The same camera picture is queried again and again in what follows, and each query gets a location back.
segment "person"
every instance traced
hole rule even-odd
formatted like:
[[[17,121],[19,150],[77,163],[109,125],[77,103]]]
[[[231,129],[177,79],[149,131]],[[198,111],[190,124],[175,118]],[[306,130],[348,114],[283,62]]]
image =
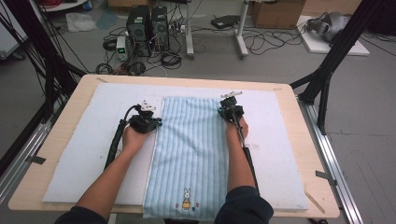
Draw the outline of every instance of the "person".
[[[248,125],[245,119],[241,118],[239,122],[244,137],[247,137]],[[229,149],[228,193],[225,204],[215,218],[215,223],[268,223],[274,210],[259,196],[255,188],[238,130],[234,124],[227,122],[225,132]],[[55,224],[107,223],[132,158],[148,136],[149,133],[138,133],[127,127],[122,136],[123,147],[120,155],[91,184],[76,205],[69,212],[58,217]]]

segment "wooden table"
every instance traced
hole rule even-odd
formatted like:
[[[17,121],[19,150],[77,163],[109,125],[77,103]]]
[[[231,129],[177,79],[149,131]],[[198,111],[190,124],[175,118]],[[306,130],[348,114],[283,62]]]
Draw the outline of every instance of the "wooden table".
[[[205,87],[273,91],[276,94],[290,144],[298,165],[309,210],[304,212],[275,212],[276,217],[338,217],[340,212],[328,180],[317,177],[323,171],[318,153],[306,127],[302,112],[291,87],[287,84],[202,80],[162,77],[116,77],[87,75],[78,84],[71,99],[37,156],[47,159],[44,164],[32,163],[9,201],[13,210],[68,211],[71,203],[42,203],[52,179],[57,161],[72,137],[73,131],[100,83],[130,83],[145,85]],[[142,206],[115,205],[114,213],[142,213]]]

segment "person's left hand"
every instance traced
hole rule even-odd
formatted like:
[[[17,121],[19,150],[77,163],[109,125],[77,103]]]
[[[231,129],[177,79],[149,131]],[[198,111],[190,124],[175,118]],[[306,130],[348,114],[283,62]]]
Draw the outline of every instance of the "person's left hand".
[[[131,126],[126,127],[122,135],[122,151],[125,150],[135,154],[143,146],[150,134],[151,132],[139,133]]]

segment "rabbit embroidery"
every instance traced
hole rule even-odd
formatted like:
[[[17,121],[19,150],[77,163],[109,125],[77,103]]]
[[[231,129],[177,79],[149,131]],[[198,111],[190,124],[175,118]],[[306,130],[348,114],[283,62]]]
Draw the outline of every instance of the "rabbit embroidery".
[[[189,210],[191,208],[190,189],[184,189],[184,201],[183,201],[183,205],[181,205],[181,207],[184,210]]]

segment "hand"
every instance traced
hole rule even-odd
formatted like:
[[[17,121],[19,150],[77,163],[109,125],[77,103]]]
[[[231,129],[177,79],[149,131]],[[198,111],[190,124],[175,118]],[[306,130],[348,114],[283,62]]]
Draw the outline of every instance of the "hand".
[[[139,133],[131,126],[125,128],[122,135],[122,151],[130,151],[135,154],[145,143],[150,133]]]
[[[230,121],[227,121],[227,126],[225,128],[225,134],[227,136],[227,139],[238,139],[239,138],[239,133],[238,129],[235,124],[231,123]],[[244,117],[242,117],[239,120],[239,125],[242,127],[242,135],[244,138],[248,136],[248,124],[246,123]]]

